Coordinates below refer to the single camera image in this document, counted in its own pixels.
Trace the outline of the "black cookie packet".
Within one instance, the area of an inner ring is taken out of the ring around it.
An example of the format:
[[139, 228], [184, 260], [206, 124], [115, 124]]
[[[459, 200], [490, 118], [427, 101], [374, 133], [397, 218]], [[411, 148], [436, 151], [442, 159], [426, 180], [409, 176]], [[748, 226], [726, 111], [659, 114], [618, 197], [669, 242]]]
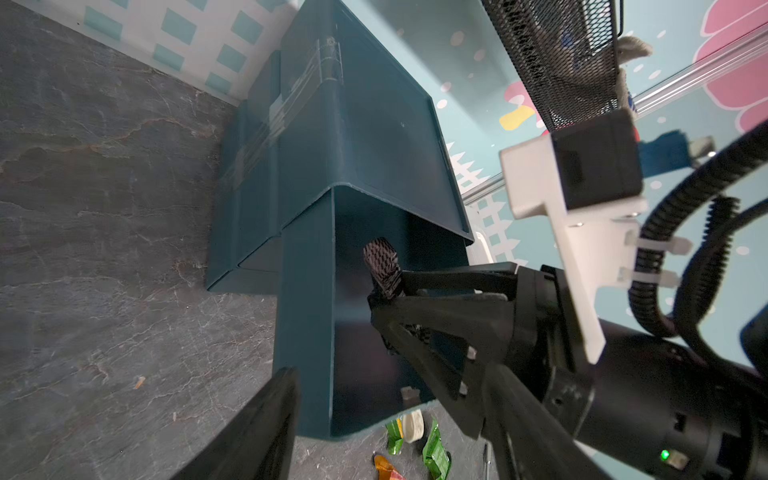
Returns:
[[363, 248], [363, 259], [374, 283], [374, 292], [384, 300], [404, 294], [402, 269], [394, 247], [383, 237]]

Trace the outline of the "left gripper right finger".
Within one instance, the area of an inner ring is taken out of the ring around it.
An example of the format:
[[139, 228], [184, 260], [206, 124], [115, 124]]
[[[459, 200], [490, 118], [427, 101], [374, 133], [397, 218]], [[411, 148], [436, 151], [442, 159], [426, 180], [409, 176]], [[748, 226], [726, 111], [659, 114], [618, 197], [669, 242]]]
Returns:
[[600, 467], [506, 366], [486, 369], [482, 384], [486, 421], [501, 479], [607, 479]]

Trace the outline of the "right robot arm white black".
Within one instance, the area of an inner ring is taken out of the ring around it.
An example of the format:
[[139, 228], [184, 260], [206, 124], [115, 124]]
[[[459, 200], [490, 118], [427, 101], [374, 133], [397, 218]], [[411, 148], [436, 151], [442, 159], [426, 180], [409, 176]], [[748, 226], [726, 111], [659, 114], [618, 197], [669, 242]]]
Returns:
[[595, 449], [656, 479], [763, 479], [767, 400], [687, 348], [601, 322], [589, 361], [565, 274], [511, 263], [371, 268], [372, 322], [503, 479], [601, 479]]

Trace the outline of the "dark teal drawer cabinet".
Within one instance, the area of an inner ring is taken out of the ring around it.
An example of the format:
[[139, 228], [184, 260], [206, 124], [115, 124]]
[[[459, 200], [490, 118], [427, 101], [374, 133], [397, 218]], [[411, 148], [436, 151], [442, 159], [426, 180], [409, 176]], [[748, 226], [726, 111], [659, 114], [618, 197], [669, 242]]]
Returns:
[[307, 1], [227, 127], [205, 288], [273, 294], [282, 233], [339, 190], [463, 251], [472, 234], [433, 101], [340, 1]]

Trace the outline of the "teal top drawer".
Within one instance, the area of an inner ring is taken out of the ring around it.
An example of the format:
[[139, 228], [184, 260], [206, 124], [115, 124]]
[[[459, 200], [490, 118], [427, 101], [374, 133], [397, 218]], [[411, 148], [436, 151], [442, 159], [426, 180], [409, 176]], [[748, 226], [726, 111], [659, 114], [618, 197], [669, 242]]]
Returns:
[[405, 411], [401, 390], [435, 396], [371, 323], [373, 290], [363, 248], [387, 239], [405, 270], [464, 266], [471, 233], [457, 200], [425, 211], [346, 186], [329, 189], [282, 232], [274, 367], [299, 372], [298, 433], [343, 440]]

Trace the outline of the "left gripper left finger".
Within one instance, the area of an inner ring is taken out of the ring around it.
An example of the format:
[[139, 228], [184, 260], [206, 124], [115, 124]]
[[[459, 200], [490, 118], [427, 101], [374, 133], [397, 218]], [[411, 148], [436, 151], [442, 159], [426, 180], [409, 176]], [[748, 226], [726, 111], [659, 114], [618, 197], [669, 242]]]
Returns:
[[299, 403], [298, 371], [278, 370], [172, 479], [286, 479]]

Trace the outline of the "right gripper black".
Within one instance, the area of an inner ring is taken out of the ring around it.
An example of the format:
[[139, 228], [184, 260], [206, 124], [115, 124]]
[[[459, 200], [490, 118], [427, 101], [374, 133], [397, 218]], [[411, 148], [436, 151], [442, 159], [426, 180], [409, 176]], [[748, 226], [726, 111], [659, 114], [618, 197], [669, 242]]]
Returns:
[[[371, 307], [372, 324], [462, 433], [487, 432], [481, 387], [487, 367], [499, 364], [568, 434], [579, 434], [594, 387], [562, 270], [502, 262], [402, 270], [402, 281], [402, 297]], [[459, 296], [417, 296], [430, 292]]]

